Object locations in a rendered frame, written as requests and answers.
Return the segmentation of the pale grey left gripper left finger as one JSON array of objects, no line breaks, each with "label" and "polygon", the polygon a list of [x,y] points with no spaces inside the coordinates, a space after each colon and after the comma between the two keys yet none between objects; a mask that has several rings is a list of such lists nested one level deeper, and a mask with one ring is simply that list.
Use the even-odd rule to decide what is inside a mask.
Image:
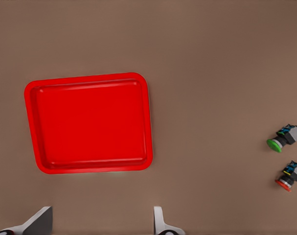
[{"label": "pale grey left gripper left finger", "polygon": [[21,225],[0,230],[0,235],[52,235],[53,207],[45,206]]}]

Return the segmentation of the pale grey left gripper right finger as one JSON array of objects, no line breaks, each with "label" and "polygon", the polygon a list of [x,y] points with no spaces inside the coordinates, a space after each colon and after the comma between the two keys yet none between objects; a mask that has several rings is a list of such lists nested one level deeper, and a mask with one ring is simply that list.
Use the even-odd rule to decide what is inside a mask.
[{"label": "pale grey left gripper right finger", "polygon": [[185,235],[181,228],[165,223],[162,207],[154,206],[154,235]]}]

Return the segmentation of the red plastic tray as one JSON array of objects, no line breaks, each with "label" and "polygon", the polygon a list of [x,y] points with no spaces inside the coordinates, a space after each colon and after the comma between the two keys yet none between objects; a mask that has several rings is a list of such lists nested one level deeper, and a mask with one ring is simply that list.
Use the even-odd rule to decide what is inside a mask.
[{"label": "red plastic tray", "polygon": [[135,171],[151,165],[149,92],[139,73],[31,81],[24,98],[42,172]]}]

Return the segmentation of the red push-button switch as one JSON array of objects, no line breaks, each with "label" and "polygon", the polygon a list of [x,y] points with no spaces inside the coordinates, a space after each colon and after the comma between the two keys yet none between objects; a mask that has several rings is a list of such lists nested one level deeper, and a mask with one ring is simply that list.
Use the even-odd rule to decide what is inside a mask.
[{"label": "red push-button switch", "polygon": [[297,182],[297,162],[291,161],[282,170],[282,173],[275,182],[286,191],[291,192],[291,187]]}]

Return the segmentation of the green push-button switch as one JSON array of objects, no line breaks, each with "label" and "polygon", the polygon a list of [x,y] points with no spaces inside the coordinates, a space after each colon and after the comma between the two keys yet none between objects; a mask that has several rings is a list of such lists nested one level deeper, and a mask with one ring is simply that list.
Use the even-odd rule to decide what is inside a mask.
[{"label": "green push-button switch", "polygon": [[286,145],[292,145],[297,142],[297,125],[287,124],[276,132],[276,136],[267,139],[268,147],[278,153],[282,152],[282,148]]}]

